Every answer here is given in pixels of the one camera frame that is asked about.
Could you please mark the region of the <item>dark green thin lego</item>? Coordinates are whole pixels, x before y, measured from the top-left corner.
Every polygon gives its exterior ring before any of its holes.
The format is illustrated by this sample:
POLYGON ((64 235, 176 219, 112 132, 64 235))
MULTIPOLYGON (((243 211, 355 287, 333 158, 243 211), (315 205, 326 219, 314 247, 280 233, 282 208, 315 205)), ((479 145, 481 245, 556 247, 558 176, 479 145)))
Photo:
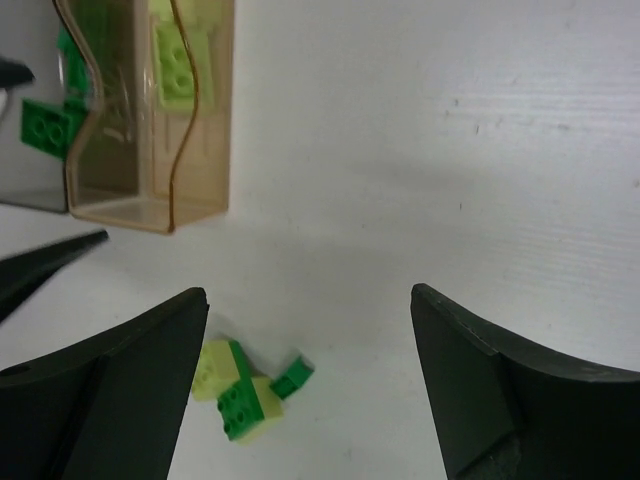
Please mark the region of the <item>dark green thin lego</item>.
POLYGON ((314 372, 305 357, 299 355, 271 382, 270 389, 280 400, 286 400, 298 392, 314 372))

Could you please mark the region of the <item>dark green square lego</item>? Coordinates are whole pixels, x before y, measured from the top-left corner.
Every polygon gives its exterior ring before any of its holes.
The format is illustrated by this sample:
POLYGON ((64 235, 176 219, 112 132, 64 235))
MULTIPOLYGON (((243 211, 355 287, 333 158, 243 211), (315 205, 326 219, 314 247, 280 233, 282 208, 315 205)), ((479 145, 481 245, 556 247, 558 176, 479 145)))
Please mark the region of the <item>dark green square lego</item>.
POLYGON ((65 161, 86 119, 87 110, 29 98, 23 98, 21 106, 20 140, 27 146, 65 161))

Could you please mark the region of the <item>light green lego stack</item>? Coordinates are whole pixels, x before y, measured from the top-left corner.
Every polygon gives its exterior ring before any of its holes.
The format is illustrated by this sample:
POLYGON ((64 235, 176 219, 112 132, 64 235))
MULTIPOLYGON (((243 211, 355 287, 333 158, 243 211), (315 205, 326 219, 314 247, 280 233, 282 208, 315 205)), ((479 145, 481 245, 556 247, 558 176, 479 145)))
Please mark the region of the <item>light green lego stack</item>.
POLYGON ((248 445, 284 416, 282 401, 271 390, 271 379, 252 373, 236 340, 215 339, 202 345, 191 394, 213 402, 229 441, 248 445))

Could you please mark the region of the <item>light green lego brick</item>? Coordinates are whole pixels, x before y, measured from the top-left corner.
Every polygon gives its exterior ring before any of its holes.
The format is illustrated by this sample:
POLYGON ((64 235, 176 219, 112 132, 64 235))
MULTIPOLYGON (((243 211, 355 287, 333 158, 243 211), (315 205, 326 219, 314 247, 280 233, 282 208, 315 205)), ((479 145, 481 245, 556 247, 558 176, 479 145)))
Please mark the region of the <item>light green lego brick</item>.
POLYGON ((154 74, 162 108, 185 113, 196 101, 215 108, 212 40, 222 19, 219 1, 151 1, 154 74))

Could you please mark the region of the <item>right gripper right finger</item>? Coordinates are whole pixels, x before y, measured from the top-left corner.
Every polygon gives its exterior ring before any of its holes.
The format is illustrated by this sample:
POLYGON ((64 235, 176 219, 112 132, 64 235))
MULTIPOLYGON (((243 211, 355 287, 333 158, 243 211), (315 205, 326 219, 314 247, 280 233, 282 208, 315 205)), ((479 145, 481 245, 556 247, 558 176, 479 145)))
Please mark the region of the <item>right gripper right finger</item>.
POLYGON ((544 347, 426 284, 411 317, 448 478, 638 478, 637 372, 544 347))

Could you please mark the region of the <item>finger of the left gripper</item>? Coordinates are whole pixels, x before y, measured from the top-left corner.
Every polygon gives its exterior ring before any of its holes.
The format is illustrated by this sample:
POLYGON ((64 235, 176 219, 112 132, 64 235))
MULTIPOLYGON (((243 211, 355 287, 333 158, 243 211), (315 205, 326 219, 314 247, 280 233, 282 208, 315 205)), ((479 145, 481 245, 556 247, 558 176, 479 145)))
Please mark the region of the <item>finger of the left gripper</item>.
POLYGON ((12 90, 32 83, 35 79, 31 69, 24 63, 0 58, 0 88, 12 90))
POLYGON ((12 315, 60 269, 108 240, 109 235, 105 230, 97 230, 3 258, 1 321, 12 315))

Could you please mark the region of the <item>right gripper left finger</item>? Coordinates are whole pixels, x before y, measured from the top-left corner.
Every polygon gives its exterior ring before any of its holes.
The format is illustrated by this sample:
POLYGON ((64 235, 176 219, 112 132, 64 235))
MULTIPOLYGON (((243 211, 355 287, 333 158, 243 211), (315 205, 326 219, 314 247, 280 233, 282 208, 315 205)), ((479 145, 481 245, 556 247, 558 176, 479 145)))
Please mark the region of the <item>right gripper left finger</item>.
POLYGON ((204 290, 189 288, 2 370, 2 478, 167 478, 207 316, 204 290))

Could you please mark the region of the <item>dark green lego brick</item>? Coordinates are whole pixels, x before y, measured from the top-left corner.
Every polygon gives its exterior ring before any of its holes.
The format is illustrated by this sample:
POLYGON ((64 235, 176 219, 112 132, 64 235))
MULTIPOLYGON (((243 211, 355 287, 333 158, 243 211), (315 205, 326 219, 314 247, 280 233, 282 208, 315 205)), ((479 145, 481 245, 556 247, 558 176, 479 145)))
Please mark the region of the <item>dark green lego brick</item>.
POLYGON ((64 103, 68 108, 87 109, 93 94, 89 70, 68 30, 59 30, 56 46, 60 53, 64 103))

